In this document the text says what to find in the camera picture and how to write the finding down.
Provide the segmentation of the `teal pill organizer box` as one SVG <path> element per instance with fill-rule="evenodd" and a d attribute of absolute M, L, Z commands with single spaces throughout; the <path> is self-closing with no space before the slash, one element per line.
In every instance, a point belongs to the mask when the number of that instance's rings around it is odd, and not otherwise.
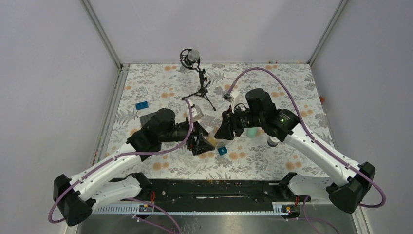
<path fill-rule="evenodd" d="M 220 147 L 220 148 L 218 148 L 217 150 L 218 150 L 218 154 L 219 154 L 220 156 L 223 156 L 223 155 L 227 154 L 227 148 L 226 148 L 225 146 Z"/>

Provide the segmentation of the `white pill bottle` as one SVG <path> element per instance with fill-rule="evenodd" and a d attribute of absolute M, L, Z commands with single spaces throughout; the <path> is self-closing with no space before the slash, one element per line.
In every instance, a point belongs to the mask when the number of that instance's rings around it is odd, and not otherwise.
<path fill-rule="evenodd" d="M 280 144 L 280 141 L 276 137 L 269 136 L 267 138 L 267 144 L 270 147 L 277 147 Z"/>

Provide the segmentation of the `amber glass pill bottle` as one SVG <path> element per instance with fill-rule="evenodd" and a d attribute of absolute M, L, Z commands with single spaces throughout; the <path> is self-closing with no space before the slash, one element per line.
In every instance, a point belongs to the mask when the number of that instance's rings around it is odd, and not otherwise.
<path fill-rule="evenodd" d="M 216 145 L 219 143 L 218 140 L 215 138 L 215 131 L 211 131 L 208 133 L 208 136 L 206 138 L 206 140 L 213 145 L 214 147 L 216 147 Z"/>

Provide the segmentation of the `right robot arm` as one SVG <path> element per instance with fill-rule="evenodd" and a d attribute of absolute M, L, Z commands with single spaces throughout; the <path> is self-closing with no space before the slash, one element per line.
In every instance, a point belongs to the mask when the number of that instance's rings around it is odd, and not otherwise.
<path fill-rule="evenodd" d="M 359 163 L 343 155 L 322 139 L 313 135 L 299 117 L 287 109 L 278 109 L 268 92 L 256 88 L 246 93 L 247 105 L 242 109 L 238 94 L 225 93 L 230 107 L 222 113 L 222 124 L 216 139 L 233 140 L 244 129 L 260 127 L 270 137 L 270 143 L 285 143 L 313 161 L 328 176 L 316 178 L 290 173 L 279 193 L 287 201 L 297 195 L 328 199 L 338 209 L 353 213 L 372 187 L 375 167 Z"/>

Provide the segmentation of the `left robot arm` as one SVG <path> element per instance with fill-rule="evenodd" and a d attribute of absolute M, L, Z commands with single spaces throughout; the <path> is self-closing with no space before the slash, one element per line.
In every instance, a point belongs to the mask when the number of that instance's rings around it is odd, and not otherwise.
<path fill-rule="evenodd" d="M 94 210 L 126 198 L 146 200 L 151 194 L 151 183 L 142 173 L 133 173 L 131 178 L 112 182 L 122 170 L 140 164 L 150 156 L 171 153 L 185 146 L 194 156 L 213 151 L 207 140 L 208 132 L 198 123 L 187 118 L 175 122 L 171 109 L 158 110 L 140 130 L 133 133 L 115 153 L 96 165 L 68 177 L 64 174 L 54 179 L 54 204 L 49 212 L 58 208 L 68 226 L 86 220 Z"/>

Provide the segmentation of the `mint green tube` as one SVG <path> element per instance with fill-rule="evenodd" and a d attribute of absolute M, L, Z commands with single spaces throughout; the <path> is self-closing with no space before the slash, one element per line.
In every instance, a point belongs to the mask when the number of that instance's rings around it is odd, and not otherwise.
<path fill-rule="evenodd" d="M 246 135 L 247 135 L 247 137 L 249 137 L 249 138 L 255 138 L 256 135 L 257 135 L 257 132 L 258 132 L 258 128 L 257 128 L 257 127 L 248 128 L 248 129 L 247 129 L 247 132 L 246 132 Z"/>

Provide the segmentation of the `floral table mat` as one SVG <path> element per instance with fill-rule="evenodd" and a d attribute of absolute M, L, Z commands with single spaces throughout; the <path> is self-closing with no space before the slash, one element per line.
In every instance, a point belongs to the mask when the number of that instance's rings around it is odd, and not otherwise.
<path fill-rule="evenodd" d="M 223 94 L 236 80 L 240 100 L 255 88 L 268 92 L 278 108 L 299 109 L 305 124 L 328 144 L 332 143 L 326 115 L 319 100 L 311 68 L 307 64 L 204 64 L 211 81 L 207 99 L 192 97 L 203 112 L 200 124 L 207 130 L 221 125 L 221 113 L 229 107 Z M 107 155 L 114 153 L 126 139 L 141 128 L 139 117 L 169 108 L 177 122 L 187 117 L 187 105 L 182 97 L 199 89 L 195 71 L 178 64 L 132 64 L 127 69 L 117 115 L 107 146 Z M 135 104 L 147 101 L 149 107 L 136 110 Z M 278 180 L 289 172 L 304 176 L 325 177 L 326 173 L 304 154 L 281 144 L 269 147 L 267 135 L 259 129 L 255 138 L 243 133 L 227 145 L 227 154 L 217 151 L 194 156 L 186 148 L 168 154 L 152 156 L 140 165 L 118 173 L 125 177 L 142 172 L 148 178 L 173 179 L 251 179 Z"/>

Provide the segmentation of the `grey lego baseplate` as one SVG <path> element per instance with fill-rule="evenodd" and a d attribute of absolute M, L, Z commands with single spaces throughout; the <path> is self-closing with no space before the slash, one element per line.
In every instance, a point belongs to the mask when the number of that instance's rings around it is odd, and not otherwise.
<path fill-rule="evenodd" d="M 156 114 L 156 112 L 149 113 L 139 117 L 141 126 L 144 126 L 150 119 Z"/>

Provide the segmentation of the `blue lego brick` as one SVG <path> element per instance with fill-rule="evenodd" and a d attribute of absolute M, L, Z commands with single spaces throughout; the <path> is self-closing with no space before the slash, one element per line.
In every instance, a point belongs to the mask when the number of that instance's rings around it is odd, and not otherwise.
<path fill-rule="evenodd" d="M 149 103 L 147 101 L 139 102 L 135 104 L 136 110 L 143 110 L 149 107 Z"/>

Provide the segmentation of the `black base frame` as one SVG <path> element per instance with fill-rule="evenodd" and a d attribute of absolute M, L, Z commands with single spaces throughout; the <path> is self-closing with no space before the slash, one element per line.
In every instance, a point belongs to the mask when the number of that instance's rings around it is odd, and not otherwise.
<path fill-rule="evenodd" d="M 135 199 L 153 202 L 167 212 L 273 212 L 274 205 L 298 206 L 286 180 L 148 179 Z"/>

